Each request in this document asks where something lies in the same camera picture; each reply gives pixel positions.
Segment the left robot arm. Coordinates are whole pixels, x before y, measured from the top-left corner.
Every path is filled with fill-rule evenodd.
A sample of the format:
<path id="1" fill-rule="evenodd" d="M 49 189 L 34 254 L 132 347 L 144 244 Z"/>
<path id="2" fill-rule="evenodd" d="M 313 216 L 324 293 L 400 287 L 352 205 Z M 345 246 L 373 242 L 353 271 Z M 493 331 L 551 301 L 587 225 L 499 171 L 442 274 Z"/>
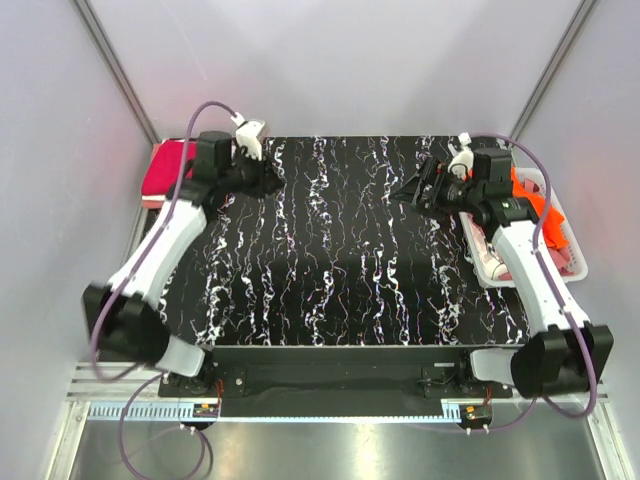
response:
<path id="1" fill-rule="evenodd" d="M 195 154 L 184 159 L 148 234 L 105 284 L 83 292 L 93 354 L 115 353 L 133 366 L 180 376 L 196 396 L 214 388 L 210 352 L 172 334 L 159 301 L 169 276 L 228 195 L 262 199 L 283 188 L 263 152 L 264 139 L 263 123 L 249 121 L 232 134 L 207 131 L 183 145 Z"/>

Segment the crimson red t-shirt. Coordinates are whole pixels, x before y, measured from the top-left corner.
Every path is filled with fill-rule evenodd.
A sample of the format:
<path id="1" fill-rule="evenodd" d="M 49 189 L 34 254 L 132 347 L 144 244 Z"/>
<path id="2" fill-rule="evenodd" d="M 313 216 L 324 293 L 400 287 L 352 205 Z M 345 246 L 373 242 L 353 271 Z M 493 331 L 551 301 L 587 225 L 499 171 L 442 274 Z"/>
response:
<path id="1" fill-rule="evenodd" d="M 142 197 L 165 195 L 176 182 L 184 141 L 168 139 L 154 146 L 141 185 Z"/>

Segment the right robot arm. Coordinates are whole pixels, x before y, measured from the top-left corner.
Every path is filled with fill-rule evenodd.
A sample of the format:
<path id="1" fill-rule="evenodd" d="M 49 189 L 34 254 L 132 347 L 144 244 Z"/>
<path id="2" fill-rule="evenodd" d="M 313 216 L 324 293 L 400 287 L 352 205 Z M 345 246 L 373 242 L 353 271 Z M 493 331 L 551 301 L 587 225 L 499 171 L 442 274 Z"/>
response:
<path id="1" fill-rule="evenodd" d="M 430 158 L 390 195 L 423 215 L 470 214 L 505 263 L 524 306 L 527 343 L 472 351 L 468 363 L 454 371 L 455 387 L 470 397 L 490 382 L 527 399 L 596 394 L 614 344 L 610 329 L 593 324 L 566 287 L 545 244 L 541 214 L 513 193 L 511 154 L 479 148 L 470 156 L 463 177 L 451 164 Z"/>

